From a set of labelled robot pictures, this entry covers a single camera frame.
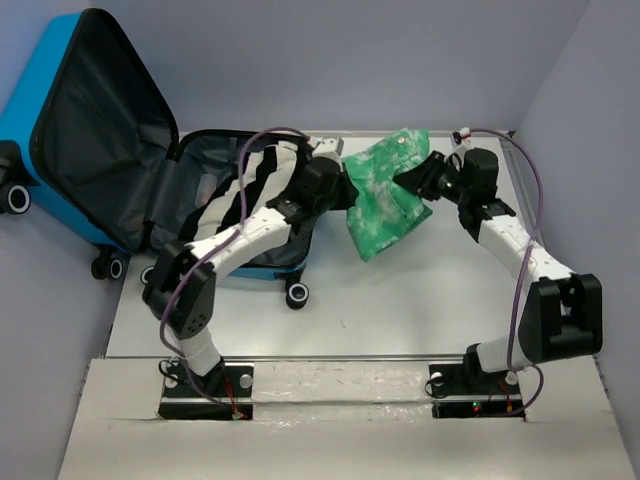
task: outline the gray wall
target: gray wall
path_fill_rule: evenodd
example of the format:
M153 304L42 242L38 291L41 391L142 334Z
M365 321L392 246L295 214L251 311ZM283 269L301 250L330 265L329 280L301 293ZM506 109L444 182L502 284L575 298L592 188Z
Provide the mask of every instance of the gray wall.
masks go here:
M604 285L600 355L640 473L640 2L593 0L517 136L546 189L548 248Z
M0 109L52 15L74 0L0 2ZM87 360L99 355L117 284L91 278L96 250L33 207L0 218L0 478L54 479Z
M515 128L588 0L91 0L181 130Z

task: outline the robotic arm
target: robotic arm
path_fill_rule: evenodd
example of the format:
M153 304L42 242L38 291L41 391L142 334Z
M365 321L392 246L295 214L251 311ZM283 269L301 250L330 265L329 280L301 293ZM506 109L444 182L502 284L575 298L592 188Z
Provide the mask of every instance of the robotic arm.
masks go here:
M425 200L444 197L458 206L462 227L518 277L529 235L515 212L496 198L498 159L471 148L457 137L449 157L434 151L418 167L395 177L395 183ZM357 192L341 168L337 145L321 144L300 178L247 219L241 236L203 263L189 278L168 324L189 368L202 385L220 378L224 360L207 324L213 315L218 280L256 255L284 245L292 231L313 228L327 210L353 205ZM233 233L183 245L173 242L160 253L143 300L161 318L181 277ZM512 367L596 353L602 347L602 293L593 275L578 275L535 243L523 285L526 303L516 325ZM502 372L507 364L508 337L471 345L464 356L469 379Z

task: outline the green tie-dye fabric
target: green tie-dye fabric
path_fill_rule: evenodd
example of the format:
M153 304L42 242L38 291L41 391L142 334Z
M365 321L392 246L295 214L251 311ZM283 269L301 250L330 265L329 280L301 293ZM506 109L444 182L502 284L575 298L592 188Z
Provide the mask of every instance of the green tie-dye fabric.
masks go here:
M402 240L432 211L393 177L429 154L427 130L400 130L368 150L342 159L359 195L347 212L347 227L365 262Z

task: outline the blue suitcase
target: blue suitcase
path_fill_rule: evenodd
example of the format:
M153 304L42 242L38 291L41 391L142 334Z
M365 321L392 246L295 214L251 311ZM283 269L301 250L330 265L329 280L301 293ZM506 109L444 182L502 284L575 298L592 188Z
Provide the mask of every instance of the blue suitcase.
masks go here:
M94 277L118 278L121 252L193 239L206 203L185 198L196 196L205 176L218 188L232 181L252 134L202 130L180 141L169 106L116 20L100 9L57 17L0 117L0 213L25 213L33 200L99 248ZM272 134L252 151L281 141L295 145L299 171L311 158L300 137ZM292 238L237 274L283 278L288 291L310 243L311 235Z

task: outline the caster wheel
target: caster wheel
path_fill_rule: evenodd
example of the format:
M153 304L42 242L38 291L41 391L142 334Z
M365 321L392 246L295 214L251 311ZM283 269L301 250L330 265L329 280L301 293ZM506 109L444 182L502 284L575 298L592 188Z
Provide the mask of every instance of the caster wheel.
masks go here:
M122 260L119 258L112 258L111 263L109 264L109 274L108 277L111 280L119 279L124 273L124 265L122 265Z
M153 273L153 266L145 268L140 274L140 283L147 285L151 280L151 274Z
M105 265L102 258L98 257L91 262L91 275L96 280L104 280L109 275L109 267Z
M309 300L309 287L304 283L294 283L287 288L287 306L293 310L299 310Z
M0 209L9 215L22 215L31 206L29 190L17 183L0 187Z

